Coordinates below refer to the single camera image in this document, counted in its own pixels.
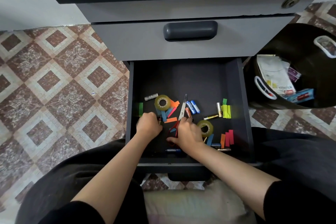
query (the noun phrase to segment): trash bin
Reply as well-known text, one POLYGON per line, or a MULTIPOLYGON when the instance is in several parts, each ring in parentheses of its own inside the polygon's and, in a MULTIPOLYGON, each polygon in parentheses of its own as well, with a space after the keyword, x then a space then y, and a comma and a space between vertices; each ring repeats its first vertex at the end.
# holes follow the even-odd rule
POLYGON ((319 36, 336 37, 308 24, 288 24, 258 54, 275 54, 291 63, 301 73, 293 85, 296 91, 314 89, 314 99, 300 104, 276 94, 259 71, 257 56, 244 67, 249 106, 255 109, 312 109, 336 106, 336 59, 314 44, 319 36))

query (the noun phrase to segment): hand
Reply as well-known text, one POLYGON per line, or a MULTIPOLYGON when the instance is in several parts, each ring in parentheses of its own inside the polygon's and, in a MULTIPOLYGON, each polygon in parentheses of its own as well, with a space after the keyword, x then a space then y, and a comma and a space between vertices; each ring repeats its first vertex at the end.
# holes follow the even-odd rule
POLYGON ((188 155, 198 145, 204 145, 201 129, 193 124, 192 118, 183 117, 178 126, 178 138, 168 137, 167 141, 176 143, 188 155))
POLYGON ((159 125, 156 114, 153 112, 144 113, 136 125, 136 133, 148 142, 152 141, 161 131, 162 126, 159 125))

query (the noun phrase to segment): forearm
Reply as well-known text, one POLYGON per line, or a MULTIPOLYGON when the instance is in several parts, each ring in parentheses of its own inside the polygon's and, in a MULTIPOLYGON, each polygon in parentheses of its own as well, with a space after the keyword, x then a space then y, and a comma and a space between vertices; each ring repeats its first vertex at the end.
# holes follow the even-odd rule
POLYGON ((265 219, 263 203, 267 189, 279 179, 205 144, 199 144, 189 155, 228 184, 251 209, 265 219))
POLYGON ((136 134, 72 201, 88 203, 106 224, 113 223, 146 146, 144 135, 136 134))

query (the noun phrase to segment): scissors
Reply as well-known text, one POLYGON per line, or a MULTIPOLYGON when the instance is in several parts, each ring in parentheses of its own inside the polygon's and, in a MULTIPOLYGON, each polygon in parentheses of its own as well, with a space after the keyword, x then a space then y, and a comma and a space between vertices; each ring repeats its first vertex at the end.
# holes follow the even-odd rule
MULTIPOLYGON (((179 134, 178 127, 179 127, 179 124, 180 124, 180 120, 182 119, 182 117, 184 117, 184 110, 185 110, 185 108, 186 108, 187 98, 188 98, 188 95, 186 94, 186 95, 184 96, 184 99, 183 99, 183 103, 182 103, 182 108, 181 108, 180 116, 179 116, 177 122, 174 124, 174 126, 172 126, 172 127, 169 129, 168 135, 169 135, 170 131, 171 131, 173 128, 175 128, 175 129, 176 129, 175 137, 178 136, 178 134, 179 134)), ((174 146, 174 145, 175 145, 173 142, 169 142, 169 144, 170 144, 171 146, 174 146)))

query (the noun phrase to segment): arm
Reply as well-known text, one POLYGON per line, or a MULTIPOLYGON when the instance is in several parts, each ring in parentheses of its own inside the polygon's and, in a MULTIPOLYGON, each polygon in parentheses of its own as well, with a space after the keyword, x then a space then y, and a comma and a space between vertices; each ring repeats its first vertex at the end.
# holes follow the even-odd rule
POLYGON ((263 204, 266 192, 279 179, 204 144, 201 129, 192 124, 191 118, 181 119, 178 136, 179 138, 169 137, 167 140, 178 144, 190 157, 217 175, 254 212, 265 219, 263 204))
POLYGON ((91 205, 105 223, 113 223, 145 147, 161 130, 156 115, 153 112, 144 113, 137 124, 135 136, 72 201, 91 205))

